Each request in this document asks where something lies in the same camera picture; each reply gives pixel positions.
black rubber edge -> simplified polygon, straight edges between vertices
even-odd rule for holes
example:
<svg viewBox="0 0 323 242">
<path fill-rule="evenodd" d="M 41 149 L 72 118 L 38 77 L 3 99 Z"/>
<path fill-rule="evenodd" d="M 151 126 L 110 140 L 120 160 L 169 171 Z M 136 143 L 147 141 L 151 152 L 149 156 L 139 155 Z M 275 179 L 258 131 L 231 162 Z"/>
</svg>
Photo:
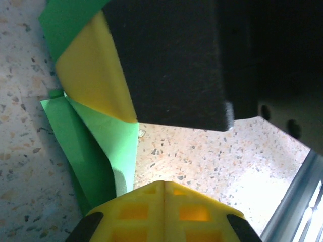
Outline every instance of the black rubber edge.
<svg viewBox="0 0 323 242">
<path fill-rule="evenodd" d="M 101 212 L 95 212 L 82 218 L 66 242 L 89 242 L 102 218 L 103 213 Z"/>
<path fill-rule="evenodd" d="M 262 242 L 247 220 L 234 214 L 228 214 L 227 219 L 240 242 Z"/>
</svg>

light green paper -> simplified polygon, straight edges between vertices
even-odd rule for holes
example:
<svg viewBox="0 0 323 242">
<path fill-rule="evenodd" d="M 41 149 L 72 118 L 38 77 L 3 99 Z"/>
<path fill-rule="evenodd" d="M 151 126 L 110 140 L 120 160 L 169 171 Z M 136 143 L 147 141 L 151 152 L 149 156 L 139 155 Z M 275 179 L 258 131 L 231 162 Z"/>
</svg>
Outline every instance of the light green paper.
<svg viewBox="0 0 323 242">
<path fill-rule="evenodd" d="M 67 97 L 110 160 L 117 196 L 133 190 L 139 123 L 130 124 Z"/>
</svg>

yellow plastic object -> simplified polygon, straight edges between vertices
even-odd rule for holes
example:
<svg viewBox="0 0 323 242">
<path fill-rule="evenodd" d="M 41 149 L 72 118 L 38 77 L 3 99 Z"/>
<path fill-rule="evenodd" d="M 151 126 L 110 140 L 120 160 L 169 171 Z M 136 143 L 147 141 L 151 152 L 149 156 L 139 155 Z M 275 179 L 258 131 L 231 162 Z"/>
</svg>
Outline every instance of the yellow plastic object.
<svg viewBox="0 0 323 242">
<path fill-rule="evenodd" d="M 156 181 L 89 212 L 103 219 L 90 242 L 239 242 L 226 215 L 243 214 L 171 181 Z"/>
<path fill-rule="evenodd" d="M 164 189 L 156 181 L 92 209 L 103 218 L 90 242 L 163 242 Z"/>
</svg>

terrazzo floor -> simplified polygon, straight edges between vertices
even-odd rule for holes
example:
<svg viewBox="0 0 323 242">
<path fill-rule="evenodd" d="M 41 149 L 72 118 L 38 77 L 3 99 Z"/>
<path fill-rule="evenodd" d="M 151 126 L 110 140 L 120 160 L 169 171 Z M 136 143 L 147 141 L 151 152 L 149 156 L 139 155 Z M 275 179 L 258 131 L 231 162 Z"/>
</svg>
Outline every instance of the terrazzo floor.
<svg viewBox="0 0 323 242">
<path fill-rule="evenodd" d="M 64 241 L 81 218 L 39 100 L 59 88 L 37 20 L 46 0 L 0 0 L 0 241 Z M 141 124 L 135 188 L 173 180 L 241 210 L 258 234 L 309 149 L 261 118 L 225 133 Z"/>
</svg>

green sheet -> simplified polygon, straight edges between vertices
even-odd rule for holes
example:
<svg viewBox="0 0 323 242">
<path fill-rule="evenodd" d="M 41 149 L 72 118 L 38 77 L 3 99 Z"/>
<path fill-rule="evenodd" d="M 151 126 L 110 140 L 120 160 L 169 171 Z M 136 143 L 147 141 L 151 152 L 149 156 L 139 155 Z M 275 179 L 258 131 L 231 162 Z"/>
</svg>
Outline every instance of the green sheet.
<svg viewBox="0 0 323 242">
<path fill-rule="evenodd" d="M 71 166 L 71 177 L 83 215 L 116 197 L 110 162 L 65 97 L 41 101 L 54 134 Z"/>
<path fill-rule="evenodd" d="M 109 158 L 120 196 L 133 190 L 139 123 L 130 124 L 66 97 Z"/>
<path fill-rule="evenodd" d="M 50 0 L 39 17 L 53 61 L 109 0 Z"/>
</svg>

